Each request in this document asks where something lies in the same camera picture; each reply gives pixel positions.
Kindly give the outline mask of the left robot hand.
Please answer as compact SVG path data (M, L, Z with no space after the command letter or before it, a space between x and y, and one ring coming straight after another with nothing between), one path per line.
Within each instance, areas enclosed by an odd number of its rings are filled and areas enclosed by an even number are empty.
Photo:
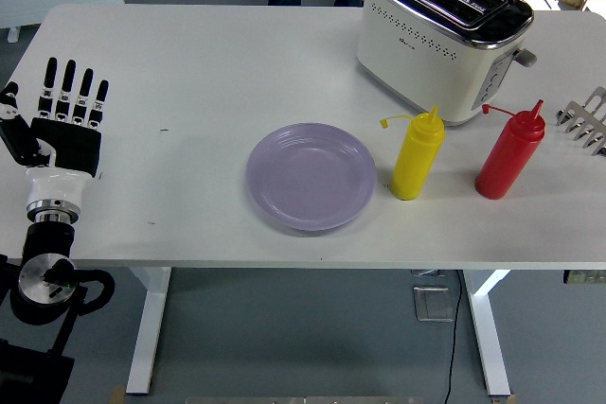
M90 97L94 72L88 68L79 92L73 95L76 63L70 60L55 94L57 70L57 59L49 58L36 114L29 122L18 109L18 85L10 82L1 92L1 139L13 160L26 169L31 184L29 205L52 201L78 206L85 185L98 171L98 128L109 82L101 80L96 96Z

